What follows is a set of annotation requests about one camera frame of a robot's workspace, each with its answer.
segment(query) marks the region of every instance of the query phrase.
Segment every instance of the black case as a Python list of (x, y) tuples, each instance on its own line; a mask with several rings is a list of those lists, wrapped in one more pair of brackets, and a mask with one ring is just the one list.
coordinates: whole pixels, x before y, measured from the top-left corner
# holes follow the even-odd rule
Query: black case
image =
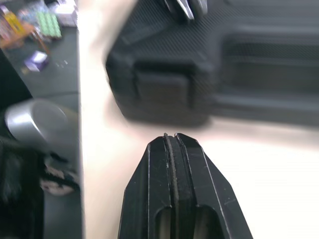
[(106, 69), (129, 118), (317, 125), (319, 1), (208, 0), (208, 15), (181, 24), (156, 0), (139, 0)]

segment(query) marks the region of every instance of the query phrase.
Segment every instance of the clutter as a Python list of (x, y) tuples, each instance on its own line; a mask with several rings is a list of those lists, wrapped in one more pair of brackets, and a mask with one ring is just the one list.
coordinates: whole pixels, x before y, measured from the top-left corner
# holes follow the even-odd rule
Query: clutter
[(48, 55), (44, 52), (35, 51), (35, 53), (24, 61), (30, 71), (42, 71), (49, 63)]
[(11, 27), (11, 29), (14, 31), (14, 33), (23, 34), (24, 29), (23, 29), (20, 21), (16, 17), (16, 15), (13, 12), (9, 11), (8, 8), (6, 8), (3, 5), (0, 6), (0, 9), (2, 11), (3, 17), (5, 18), (5, 20), (7, 21), (7, 23)]
[(0, 20), (0, 38), (4, 40), (9, 40), (11, 37), (11, 28), (7, 21), (4, 19)]
[(62, 26), (77, 26), (77, 12), (71, 4), (61, 4), (53, 10)]
[(49, 12), (38, 12), (37, 19), (43, 36), (61, 38), (61, 30), (56, 15)]
[(38, 20), (36, 18), (36, 14), (38, 12), (49, 12), (49, 9), (41, 1), (32, 2), (19, 11), (18, 18), (21, 21), (32, 24), (33, 26), (38, 26)]

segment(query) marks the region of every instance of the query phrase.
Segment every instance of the white surface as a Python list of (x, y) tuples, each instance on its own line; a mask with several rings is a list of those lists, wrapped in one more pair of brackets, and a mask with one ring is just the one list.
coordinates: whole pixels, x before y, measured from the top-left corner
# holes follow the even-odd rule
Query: white surface
[(59, 19), (62, 26), (73, 26), (76, 27), (77, 24), (77, 12), (75, 10), (75, 5), (71, 3), (64, 3), (57, 6), (53, 12)]
[(134, 0), (82, 0), (79, 16), (86, 239), (116, 239), (124, 189), (148, 142), (196, 138), (233, 186), (254, 239), (319, 238), (319, 132), (215, 118), (201, 129), (127, 121), (104, 68)]

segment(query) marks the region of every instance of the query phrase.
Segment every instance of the carbon fiber texture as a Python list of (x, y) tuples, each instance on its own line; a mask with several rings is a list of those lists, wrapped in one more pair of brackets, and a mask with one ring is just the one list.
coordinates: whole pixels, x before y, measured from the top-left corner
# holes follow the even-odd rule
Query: carbon fiber texture
[(193, 109), (215, 104), (214, 95), (231, 81), (225, 71), (237, 63), (319, 66), (319, 1), (207, 2), (207, 16), (180, 24), (158, 1), (139, 0), (106, 63), (113, 92), (138, 100), (137, 65), (152, 62), (146, 71), (165, 72), (160, 65), (171, 63), (191, 69), (183, 74), (190, 82), (186, 107)]

